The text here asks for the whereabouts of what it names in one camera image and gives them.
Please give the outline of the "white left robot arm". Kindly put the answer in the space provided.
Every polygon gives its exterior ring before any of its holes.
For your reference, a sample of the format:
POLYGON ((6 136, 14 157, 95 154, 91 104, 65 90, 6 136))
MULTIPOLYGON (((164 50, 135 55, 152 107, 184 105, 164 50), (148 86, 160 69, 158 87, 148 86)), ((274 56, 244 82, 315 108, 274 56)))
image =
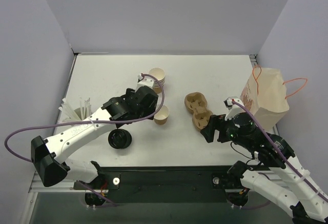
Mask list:
POLYGON ((38 136, 31 141, 31 161, 45 187, 64 179, 80 180, 91 188, 103 185, 104 175, 95 161, 83 162, 69 157, 99 136, 108 133, 108 142, 114 149, 125 149, 132 135, 122 126, 142 118, 153 119, 158 95, 150 87, 113 97, 83 121, 83 124, 47 138, 38 136))

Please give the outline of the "brown paper cup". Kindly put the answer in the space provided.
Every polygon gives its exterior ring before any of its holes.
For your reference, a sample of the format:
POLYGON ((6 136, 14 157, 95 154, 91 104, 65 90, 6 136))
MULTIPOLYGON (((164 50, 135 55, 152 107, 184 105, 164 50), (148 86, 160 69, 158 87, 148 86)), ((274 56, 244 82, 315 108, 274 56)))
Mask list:
POLYGON ((154 122, 157 125, 164 125, 169 117, 169 108, 163 105, 160 110, 154 115, 154 122))

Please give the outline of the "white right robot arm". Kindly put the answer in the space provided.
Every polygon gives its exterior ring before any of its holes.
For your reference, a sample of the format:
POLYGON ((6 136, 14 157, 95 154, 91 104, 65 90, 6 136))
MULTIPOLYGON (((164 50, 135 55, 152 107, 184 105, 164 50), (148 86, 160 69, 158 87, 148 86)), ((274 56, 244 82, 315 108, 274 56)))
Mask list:
POLYGON ((293 223, 327 223, 327 195, 282 137, 265 132, 248 113, 239 113, 232 119, 210 115, 200 132, 207 142, 213 142, 215 131, 219 132, 218 142, 233 142, 248 150, 254 160, 279 176, 288 188, 273 183, 241 161, 228 170, 231 186, 254 190, 288 213, 293 223))

